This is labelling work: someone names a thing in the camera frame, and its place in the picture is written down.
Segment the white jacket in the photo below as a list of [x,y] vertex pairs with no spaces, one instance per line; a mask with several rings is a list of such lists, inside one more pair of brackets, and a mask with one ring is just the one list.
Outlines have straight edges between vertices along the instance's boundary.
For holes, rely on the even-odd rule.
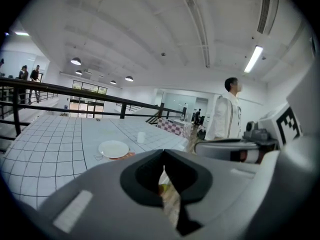
[[215,103],[214,114],[208,125],[205,140],[240,138],[241,107],[232,93],[226,92]]

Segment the white plate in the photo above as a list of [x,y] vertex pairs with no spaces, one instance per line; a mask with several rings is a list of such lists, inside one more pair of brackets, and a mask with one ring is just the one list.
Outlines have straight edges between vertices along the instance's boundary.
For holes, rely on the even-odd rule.
[[107,158],[121,158],[129,152],[129,147],[121,141],[109,140],[102,142],[98,150]]

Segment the white ceiling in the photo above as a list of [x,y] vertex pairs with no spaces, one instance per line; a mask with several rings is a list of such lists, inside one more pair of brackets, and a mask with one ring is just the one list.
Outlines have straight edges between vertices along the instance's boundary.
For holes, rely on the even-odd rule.
[[82,69],[117,80],[184,68],[239,76],[260,45],[266,59],[245,77],[267,83],[310,45],[293,6],[277,3],[271,0],[272,28],[263,34],[257,32],[262,0],[38,0],[21,22],[67,73],[78,69],[70,60],[79,57]]

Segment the man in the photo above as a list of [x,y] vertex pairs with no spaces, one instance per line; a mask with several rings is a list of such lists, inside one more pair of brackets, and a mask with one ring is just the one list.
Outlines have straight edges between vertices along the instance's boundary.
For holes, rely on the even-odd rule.
[[[32,82],[36,82],[37,80],[39,80],[39,68],[40,66],[37,65],[36,68],[34,70],[32,70],[31,75],[30,75],[30,79]],[[30,90],[29,92],[29,105],[31,104],[31,96],[32,96],[32,91]],[[35,93],[35,98],[36,98],[36,103],[39,103],[39,94],[36,90],[34,90]]]
[[194,115],[194,122],[193,124],[196,126],[198,123],[199,123],[199,118],[200,118],[200,111],[201,111],[201,108],[199,108],[199,111],[197,111]]
[[[28,80],[28,71],[27,71],[27,65],[22,66],[21,71],[19,73],[19,79],[20,80]],[[26,89],[19,89],[19,96],[20,96],[20,103],[25,104],[26,103]]]
[[216,100],[212,122],[205,135],[208,141],[241,137],[241,107],[237,93],[242,91],[242,85],[237,78],[231,77],[225,80],[224,87],[227,92]]

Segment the dark hair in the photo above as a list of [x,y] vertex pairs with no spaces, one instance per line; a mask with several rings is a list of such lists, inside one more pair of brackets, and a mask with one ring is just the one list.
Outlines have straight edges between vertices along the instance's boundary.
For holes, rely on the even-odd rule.
[[224,82],[224,88],[228,91],[228,92],[230,92],[230,89],[231,89],[231,84],[234,84],[235,83],[235,81],[238,81],[238,79],[236,78],[236,77],[230,77],[230,78],[228,78],[227,80],[225,80],[225,82]]

